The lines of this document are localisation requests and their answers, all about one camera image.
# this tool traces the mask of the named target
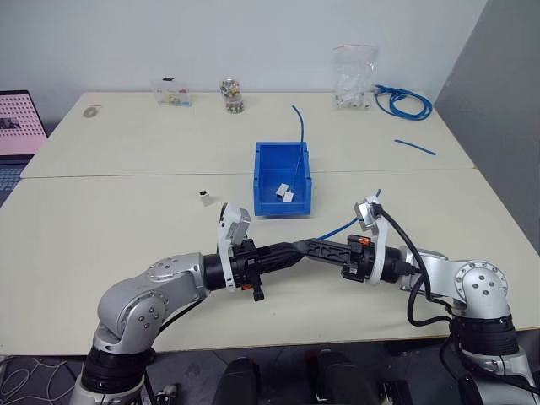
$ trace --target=clear plastic bag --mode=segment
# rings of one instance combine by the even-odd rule
[[[371,87],[378,46],[345,45],[334,48],[333,62],[337,74],[334,100],[337,108],[370,107],[365,92]]]

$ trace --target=black cable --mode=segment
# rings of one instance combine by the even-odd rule
[[[422,260],[422,257],[420,256],[418,249],[416,248],[414,243],[410,240],[410,238],[407,236],[407,234],[402,229],[402,227],[399,226],[396,220],[392,218],[392,216],[389,213],[387,213],[380,204],[374,204],[374,214],[382,215],[390,223],[390,225],[396,230],[396,232],[400,235],[400,237],[405,242],[405,245],[407,245],[408,249],[413,254],[414,260],[416,260],[416,263],[418,264],[418,267],[420,268],[420,272],[421,272],[420,277],[418,277],[418,280],[414,284],[411,294],[409,295],[409,300],[408,300],[408,305],[407,305],[408,321],[416,327],[423,327],[423,326],[426,326],[426,325],[429,325],[431,323],[435,323],[438,321],[451,322],[451,318],[449,316],[435,316],[425,321],[414,320],[413,318],[414,301],[416,300],[416,296],[418,295],[422,284],[424,284],[425,296],[428,301],[443,305],[448,313],[451,313],[451,305],[445,302],[444,300],[438,300],[438,299],[433,298],[431,294],[431,282],[429,281],[428,270],[425,267],[424,261]]]
[[[150,403],[152,405],[158,405],[158,402],[155,399],[154,389],[152,389],[152,384],[150,383],[149,373],[146,372],[146,369],[144,369],[144,388],[146,388]]]
[[[195,301],[193,304],[189,305],[185,310],[181,310],[180,312],[178,312],[176,315],[170,318],[166,323],[161,325],[158,335],[156,336],[159,336],[159,334],[162,333],[167,327],[169,327],[172,322],[176,321],[181,316],[184,316],[187,312],[191,311],[193,308],[195,308],[197,305],[201,304],[202,302],[203,300]]]
[[[420,286],[424,282],[424,275],[420,275],[418,277],[418,280],[416,280],[416,283],[414,283],[413,289],[411,290],[411,294],[408,296],[408,302],[407,302],[407,319],[411,325],[414,327],[425,327],[427,325],[431,325],[432,323],[439,322],[439,321],[448,321],[449,323],[452,322],[452,319],[448,316],[434,316],[433,318],[425,319],[423,321],[416,321],[414,319],[413,313],[414,313],[414,301],[416,300],[416,296],[419,293]]]
[[[448,348],[448,344],[451,342],[451,340],[453,338],[454,338],[454,334],[453,334],[452,330],[450,329],[450,335],[448,335],[448,337],[445,339],[445,341],[440,345],[439,359],[440,359],[440,362],[442,363],[442,365],[445,366],[445,369],[446,369],[446,371],[448,371],[448,374],[450,374],[451,377],[454,380],[459,381],[459,378],[457,377],[457,375],[454,374],[454,371],[452,371],[452,368],[448,365],[448,363],[446,362],[446,359],[445,359],[446,348]]]
[[[498,380],[498,381],[504,382],[505,384],[514,386],[516,388],[521,388],[522,390],[529,391],[532,394],[540,395],[540,388],[536,388],[535,386],[530,386],[528,383],[520,382],[517,379],[509,379],[505,375],[495,374],[493,371],[487,371],[486,369],[483,369],[479,365],[474,364],[464,354],[461,354],[461,360],[462,360],[462,363],[465,364],[465,367],[468,370],[470,370],[472,373],[477,373],[486,379],[491,378],[493,380]]]
[[[68,363],[64,364],[64,367],[66,367],[66,370],[71,376],[71,378],[73,378],[73,381],[77,381],[77,376],[75,375],[75,373],[73,373],[73,370],[71,370],[71,367],[69,367],[69,364]]]

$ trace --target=clear container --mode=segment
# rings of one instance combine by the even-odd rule
[[[231,114],[238,114],[244,110],[244,100],[240,93],[240,83],[233,78],[227,78],[219,85],[223,95],[225,109]]]
[[[158,104],[180,105],[189,107],[192,99],[189,89],[174,78],[151,80],[152,92]]]

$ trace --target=blue cable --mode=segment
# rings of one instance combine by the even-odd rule
[[[390,95],[390,99],[388,100],[388,105],[390,107],[390,110],[387,110],[384,108],[381,103],[379,102],[379,96],[380,95]],[[386,87],[382,84],[376,84],[375,85],[375,102],[377,105],[383,110],[386,114],[390,114],[391,116],[398,116],[399,118],[404,118],[406,120],[411,121],[422,121],[425,120],[429,114],[431,114],[431,111],[433,110],[433,105],[431,102],[423,97],[420,94],[413,93],[412,91],[405,90],[405,89],[394,89],[393,87]],[[406,97],[414,97],[415,99],[418,99],[424,104],[424,108],[418,113],[418,114],[409,114],[408,112],[399,110],[396,107],[396,103],[399,100],[403,100]]]
[[[437,153],[435,153],[435,152],[433,152],[433,151],[431,151],[429,149],[422,148],[421,146],[415,145],[414,143],[402,141],[401,139],[394,139],[394,142],[402,143],[402,144],[407,145],[407,146],[412,146],[413,148],[420,149],[420,150],[424,151],[426,154],[433,154],[434,156],[437,155]]]
[[[298,108],[296,108],[296,105],[292,105],[293,110],[296,111],[296,114],[298,114],[298,118],[300,119],[300,141],[304,142],[304,118],[302,118],[302,114],[300,114],[300,111],[298,111]]]
[[[377,193],[375,194],[376,197],[379,197],[379,195],[381,194],[381,189],[377,190]],[[348,224],[345,224],[344,226],[340,226],[339,228],[333,230],[332,232],[328,232],[327,234],[323,235],[323,236],[320,236],[318,237],[317,239],[318,240],[325,240],[325,239],[328,239],[329,237],[331,236],[334,236],[335,234],[338,234],[339,232],[341,232],[342,230],[345,230],[347,229],[349,226],[351,226],[352,224],[354,224],[356,221],[360,221],[361,219],[358,219],[358,218],[355,218],[353,219],[351,222],[349,222]]]
[[[298,108],[296,108],[296,105],[292,105],[293,110],[296,111],[296,114],[298,114],[298,118],[300,119],[300,153],[298,155],[298,161],[296,162],[296,170],[294,171],[294,179],[293,179],[293,186],[290,188],[290,191],[293,192],[294,188],[296,187],[296,176],[298,175],[298,167],[300,166],[300,160],[302,159],[302,149],[304,148],[304,118],[302,118],[302,114],[300,114],[300,111],[298,111]]]

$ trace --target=small round object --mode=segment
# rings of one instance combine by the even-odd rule
[[[95,108],[93,105],[88,107],[86,110],[83,111],[83,116],[85,118],[94,118],[98,115],[98,109]]]

